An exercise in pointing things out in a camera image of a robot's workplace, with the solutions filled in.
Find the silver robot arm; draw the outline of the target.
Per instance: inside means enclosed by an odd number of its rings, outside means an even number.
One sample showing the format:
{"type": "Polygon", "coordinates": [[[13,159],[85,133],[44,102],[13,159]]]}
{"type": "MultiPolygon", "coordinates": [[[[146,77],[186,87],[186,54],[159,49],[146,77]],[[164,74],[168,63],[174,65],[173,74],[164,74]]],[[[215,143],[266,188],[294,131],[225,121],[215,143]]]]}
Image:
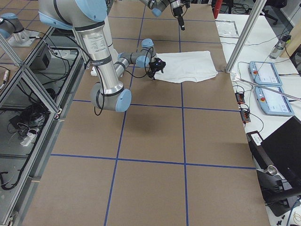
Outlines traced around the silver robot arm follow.
{"type": "Polygon", "coordinates": [[[190,7],[190,0],[140,0],[140,2],[147,6],[156,17],[161,16],[162,12],[170,7],[172,15],[177,19],[180,29],[182,31],[185,30],[183,16],[186,12],[183,11],[183,8],[188,9],[190,7]]]}
{"type": "Polygon", "coordinates": [[[151,39],[142,41],[140,52],[121,53],[117,61],[113,61],[111,33],[105,28],[107,5],[104,0],[40,0],[39,15],[41,22],[79,35],[79,46],[100,79],[90,93],[91,102],[100,110],[125,112],[129,108],[131,91],[119,79],[130,64],[149,67],[146,74],[151,78],[166,66],[157,57],[151,39]]]}

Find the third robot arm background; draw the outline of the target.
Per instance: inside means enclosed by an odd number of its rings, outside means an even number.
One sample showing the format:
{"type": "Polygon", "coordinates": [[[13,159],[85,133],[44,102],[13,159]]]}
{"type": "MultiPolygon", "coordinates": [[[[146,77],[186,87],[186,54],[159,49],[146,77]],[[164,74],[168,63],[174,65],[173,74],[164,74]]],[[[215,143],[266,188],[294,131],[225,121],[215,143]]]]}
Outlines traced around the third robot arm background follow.
{"type": "Polygon", "coordinates": [[[24,27],[15,13],[4,13],[0,16],[0,34],[5,39],[23,30],[24,27]]]}

